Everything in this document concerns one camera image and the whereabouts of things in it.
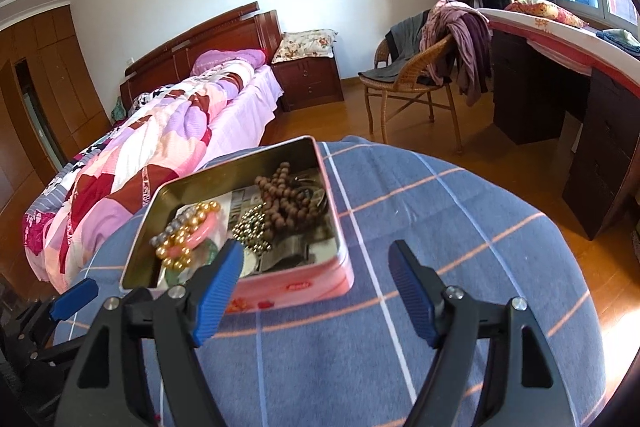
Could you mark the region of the pink bangle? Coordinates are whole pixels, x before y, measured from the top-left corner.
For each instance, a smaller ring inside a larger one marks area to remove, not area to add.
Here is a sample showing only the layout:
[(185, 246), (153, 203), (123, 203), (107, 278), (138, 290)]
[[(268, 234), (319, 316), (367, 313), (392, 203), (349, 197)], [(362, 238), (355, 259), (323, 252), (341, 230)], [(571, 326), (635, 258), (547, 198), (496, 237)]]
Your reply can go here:
[(167, 257), (189, 257), (190, 251), (198, 247), (216, 229), (219, 213), (220, 206), (216, 202), (198, 208), (195, 215), (186, 222), (186, 228), (171, 235)]

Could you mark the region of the pink tin box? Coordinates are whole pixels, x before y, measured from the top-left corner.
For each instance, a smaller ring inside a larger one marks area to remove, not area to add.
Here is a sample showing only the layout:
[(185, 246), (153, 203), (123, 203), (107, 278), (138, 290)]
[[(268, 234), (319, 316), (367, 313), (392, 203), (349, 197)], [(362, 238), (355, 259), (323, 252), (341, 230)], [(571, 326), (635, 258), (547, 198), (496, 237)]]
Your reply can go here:
[(120, 278), (160, 295), (243, 248), (229, 309), (250, 312), (340, 297), (355, 273), (320, 146), (309, 135), (218, 159), (152, 197)]

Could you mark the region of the silver wrist watch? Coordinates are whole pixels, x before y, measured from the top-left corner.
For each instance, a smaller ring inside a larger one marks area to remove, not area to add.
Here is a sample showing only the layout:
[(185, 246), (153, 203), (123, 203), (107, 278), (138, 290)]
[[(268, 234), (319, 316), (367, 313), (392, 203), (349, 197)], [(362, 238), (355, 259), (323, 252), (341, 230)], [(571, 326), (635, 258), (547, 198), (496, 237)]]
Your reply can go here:
[(330, 260), (337, 253), (333, 236), (293, 235), (282, 239), (269, 251), (250, 251), (244, 249), (243, 277), (254, 277), (265, 273), (278, 272), (293, 268), (318, 265)]

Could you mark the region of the blue plaid tablecloth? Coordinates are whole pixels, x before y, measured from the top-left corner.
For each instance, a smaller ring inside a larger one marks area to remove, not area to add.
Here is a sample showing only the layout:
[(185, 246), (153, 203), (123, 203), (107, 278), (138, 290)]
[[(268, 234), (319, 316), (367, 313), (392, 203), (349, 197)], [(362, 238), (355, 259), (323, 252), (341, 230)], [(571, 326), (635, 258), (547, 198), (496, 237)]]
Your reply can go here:
[(169, 181), (89, 262), (59, 426), (585, 426), (556, 225), (449, 162), (300, 138)]

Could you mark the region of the wooden wardrobe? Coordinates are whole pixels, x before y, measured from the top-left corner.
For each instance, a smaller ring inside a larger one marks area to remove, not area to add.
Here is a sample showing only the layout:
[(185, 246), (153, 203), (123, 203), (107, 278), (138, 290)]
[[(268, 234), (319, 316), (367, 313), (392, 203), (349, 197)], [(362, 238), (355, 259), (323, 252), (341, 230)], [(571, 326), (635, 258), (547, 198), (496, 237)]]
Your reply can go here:
[(70, 8), (1, 31), (1, 216), (32, 198), (110, 127), (82, 55)]

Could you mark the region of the bed with patchwork quilt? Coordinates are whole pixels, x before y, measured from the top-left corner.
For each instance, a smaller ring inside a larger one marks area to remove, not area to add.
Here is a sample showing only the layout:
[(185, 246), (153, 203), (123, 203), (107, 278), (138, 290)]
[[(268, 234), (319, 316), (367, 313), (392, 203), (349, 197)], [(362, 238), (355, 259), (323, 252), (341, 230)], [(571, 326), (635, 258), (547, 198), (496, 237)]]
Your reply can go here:
[(259, 144), (283, 90), (267, 62), (233, 60), (160, 89), (73, 157), (23, 216), (26, 259), (62, 293), (165, 182)]

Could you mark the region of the purple pillow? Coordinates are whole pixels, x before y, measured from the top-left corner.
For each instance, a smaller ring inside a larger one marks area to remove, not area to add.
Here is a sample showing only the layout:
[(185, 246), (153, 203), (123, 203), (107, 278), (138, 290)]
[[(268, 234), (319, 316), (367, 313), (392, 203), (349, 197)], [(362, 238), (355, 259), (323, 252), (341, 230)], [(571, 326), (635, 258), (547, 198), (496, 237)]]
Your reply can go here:
[(208, 50), (196, 59), (191, 69), (191, 75), (202, 75), (206, 70), (233, 60), (247, 62), (254, 69), (258, 69), (266, 64), (267, 57), (265, 52), (260, 49), (242, 49), (236, 51)]

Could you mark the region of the dark wooden desk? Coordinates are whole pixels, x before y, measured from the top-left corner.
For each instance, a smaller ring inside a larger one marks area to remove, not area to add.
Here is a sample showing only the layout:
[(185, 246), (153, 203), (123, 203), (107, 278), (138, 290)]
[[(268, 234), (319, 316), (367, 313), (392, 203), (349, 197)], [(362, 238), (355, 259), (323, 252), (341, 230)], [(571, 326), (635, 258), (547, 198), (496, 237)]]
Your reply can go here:
[(589, 28), (484, 10), (492, 30), (494, 124), (518, 145), (582, 125), (563, 198), (594, 239), (639, 192), (639, 61)]

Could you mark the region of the wooden headboard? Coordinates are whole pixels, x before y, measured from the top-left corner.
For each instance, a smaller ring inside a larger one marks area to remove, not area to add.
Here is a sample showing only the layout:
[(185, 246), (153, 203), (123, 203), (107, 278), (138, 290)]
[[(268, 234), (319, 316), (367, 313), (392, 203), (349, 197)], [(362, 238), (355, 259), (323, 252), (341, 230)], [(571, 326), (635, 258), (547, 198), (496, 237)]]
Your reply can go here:
[(142, 92), (189, 77), (196, 60), (208, 50), (260, 49), (270, 63), (281, 40), (276, 10), (261, 10), (258, 2), (238, 6), (166, 41), (128, 66), (119, 86), (122, 105), (130, 109)]

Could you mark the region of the dark wooden nightstand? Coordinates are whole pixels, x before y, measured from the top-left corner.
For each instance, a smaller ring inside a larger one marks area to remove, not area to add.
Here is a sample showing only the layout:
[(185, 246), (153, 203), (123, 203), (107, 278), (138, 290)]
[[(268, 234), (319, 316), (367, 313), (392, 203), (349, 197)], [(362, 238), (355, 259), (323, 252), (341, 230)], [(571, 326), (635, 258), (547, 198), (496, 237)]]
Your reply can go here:
[(283, 89), (278, 104), (285, 112), (344, 100), (333, 57), (273, 63), (271, 69)]

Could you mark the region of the wicker chair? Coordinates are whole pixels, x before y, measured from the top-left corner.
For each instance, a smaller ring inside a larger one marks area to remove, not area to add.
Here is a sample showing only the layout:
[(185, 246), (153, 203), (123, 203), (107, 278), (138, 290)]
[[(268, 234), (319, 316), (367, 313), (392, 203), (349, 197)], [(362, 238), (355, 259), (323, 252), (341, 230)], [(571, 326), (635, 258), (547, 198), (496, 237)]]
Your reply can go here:
[(358, 79), (364, 89), (364, 105), (366, 106), (369, 132), (374, 132), (371, 98), (380, 100), (380, 130), (384, 144), (388, 144), (387, 124), (413, 104), (428, 107), (428, 121), (434, 122), (434, 109), (439, 108), (450, 113), (452, 127), (454, 127), (454, 143), (456, 152), (463, 152), (457, 109), (454, 105), (451, 82), (444, 82), (441, 86), (436, 83), (423, 84), (420, 78), (427, 78), (428, 66), (435, 66), (443, 60), (453, 49), (456, 42), (452, 35), (439, 40), (425, 51), (409, 58), (401, 67), (399, 74), (393, 81), (375, 80), (371, 75), (360, 72)]

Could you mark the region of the floral cushion on nightstand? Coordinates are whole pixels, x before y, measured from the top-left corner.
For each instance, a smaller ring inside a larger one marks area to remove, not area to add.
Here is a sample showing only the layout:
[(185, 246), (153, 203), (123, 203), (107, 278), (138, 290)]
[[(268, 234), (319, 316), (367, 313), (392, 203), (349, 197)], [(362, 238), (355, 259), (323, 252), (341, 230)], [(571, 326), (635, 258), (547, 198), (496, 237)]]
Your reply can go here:
[(271, 63), (292, 62), (304, 58), (333, 58), (336, 38), (337, 32), (333, 29), (286, 32)]

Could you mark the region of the floral pillow on desk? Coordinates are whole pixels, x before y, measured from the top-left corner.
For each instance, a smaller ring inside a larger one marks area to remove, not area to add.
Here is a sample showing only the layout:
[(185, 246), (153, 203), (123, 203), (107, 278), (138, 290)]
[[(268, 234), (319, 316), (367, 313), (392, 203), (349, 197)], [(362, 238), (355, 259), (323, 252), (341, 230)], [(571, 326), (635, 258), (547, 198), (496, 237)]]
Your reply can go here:
[(546, 20), (554, 20), (557, 23), (575, 28), (588, 26), (587, 22), (574, 13), (548, 0), (516, 0), (508, 4), (504, 9), (510, 12), (545, 18)]

